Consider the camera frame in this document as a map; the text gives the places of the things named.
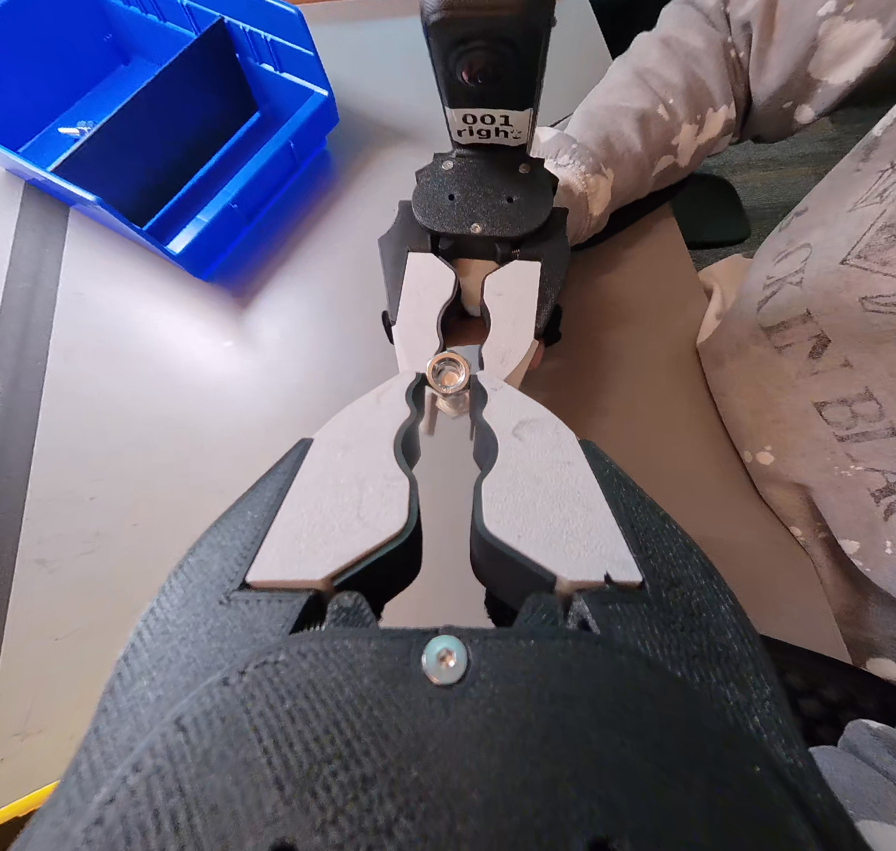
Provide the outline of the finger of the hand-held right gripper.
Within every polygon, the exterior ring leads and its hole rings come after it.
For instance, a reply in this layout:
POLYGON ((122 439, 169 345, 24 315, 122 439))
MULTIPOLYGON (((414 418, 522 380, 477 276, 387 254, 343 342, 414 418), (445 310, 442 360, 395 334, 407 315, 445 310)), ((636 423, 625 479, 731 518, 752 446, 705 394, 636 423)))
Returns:
POLYGON ((513 261, 484 278, 480 310, 487 334, 480 370, 519 388, 539 343, 535 339, 541 264, 513 261))
POLYGON ((409 252, 392 328, 400 373, 425 373, 445 348, 442 318, 459 290, 453 266, 429 252, 409 252))

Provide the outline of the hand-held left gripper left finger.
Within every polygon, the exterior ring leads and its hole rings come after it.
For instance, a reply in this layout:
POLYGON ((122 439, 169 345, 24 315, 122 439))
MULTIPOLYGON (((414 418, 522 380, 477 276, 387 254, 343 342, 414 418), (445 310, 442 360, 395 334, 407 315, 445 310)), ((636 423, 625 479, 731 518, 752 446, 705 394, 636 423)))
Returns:
POLYGON ((308 445, 246 575, 255 589, 360 593, 385 606, 418 576, 420 373, 399 373, 342 409, 308 445))

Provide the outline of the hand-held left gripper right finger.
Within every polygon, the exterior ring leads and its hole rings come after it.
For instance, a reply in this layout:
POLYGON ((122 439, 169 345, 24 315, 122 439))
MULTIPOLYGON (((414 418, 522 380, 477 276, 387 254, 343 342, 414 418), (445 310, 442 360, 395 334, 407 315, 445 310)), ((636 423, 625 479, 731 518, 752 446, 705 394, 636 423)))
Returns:
POLYGON ((629 539, 569 427, 490 373, 474 375, 469 415, 479 470, 470 559, 489 594, 522 606, 535 593, 642 587, 629 539))

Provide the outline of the silver hex bolt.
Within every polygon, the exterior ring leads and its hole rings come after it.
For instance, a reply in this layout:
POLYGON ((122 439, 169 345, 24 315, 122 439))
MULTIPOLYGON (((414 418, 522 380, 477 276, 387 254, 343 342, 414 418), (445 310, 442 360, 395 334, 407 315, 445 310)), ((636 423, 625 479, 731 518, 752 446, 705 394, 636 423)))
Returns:
POLYGON ((474 366, 461 353, 445 350, 436 354, 425 372, 427 413, 432 421, 439 415, 458 419, 469 415, 474 366))

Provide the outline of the blue plastic bin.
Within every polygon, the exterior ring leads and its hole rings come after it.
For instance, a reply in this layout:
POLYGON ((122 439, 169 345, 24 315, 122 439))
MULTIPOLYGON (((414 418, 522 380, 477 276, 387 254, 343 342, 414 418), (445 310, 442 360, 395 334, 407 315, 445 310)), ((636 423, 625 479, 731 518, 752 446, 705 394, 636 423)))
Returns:
POLYGON ((338 121, 294 4, 1 0, 2 167, 201 280, 267 259, 338 121))

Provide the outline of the yellow plastic bin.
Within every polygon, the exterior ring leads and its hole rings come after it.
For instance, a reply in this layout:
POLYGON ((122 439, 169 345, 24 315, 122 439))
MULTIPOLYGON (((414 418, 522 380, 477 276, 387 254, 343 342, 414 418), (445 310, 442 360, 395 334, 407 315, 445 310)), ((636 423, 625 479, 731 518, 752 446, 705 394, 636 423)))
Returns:
POLYGON ((58 786, 56 780, 1 807, 1 849, 8 850, 58 786))

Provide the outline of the person's right forearm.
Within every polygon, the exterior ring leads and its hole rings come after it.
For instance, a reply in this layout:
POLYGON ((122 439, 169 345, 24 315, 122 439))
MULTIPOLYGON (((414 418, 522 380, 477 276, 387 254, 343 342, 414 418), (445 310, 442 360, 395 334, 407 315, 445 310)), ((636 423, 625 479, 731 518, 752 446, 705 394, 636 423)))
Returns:
POLYGON ((573 245, 742 141, 787 139, 894 50, 895 0, 672 0, 574 111, 539 128, 573 245))

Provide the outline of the person's grey printed sweatshirt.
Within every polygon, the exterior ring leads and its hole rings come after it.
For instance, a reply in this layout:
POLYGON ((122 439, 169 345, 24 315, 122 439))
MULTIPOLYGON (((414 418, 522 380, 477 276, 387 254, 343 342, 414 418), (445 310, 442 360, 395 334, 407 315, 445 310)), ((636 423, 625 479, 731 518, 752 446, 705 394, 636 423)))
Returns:
POLYGON ((894 682, 894 108, 755 255, 700 274, 698 352, 765 502, 855 666, 894 682))

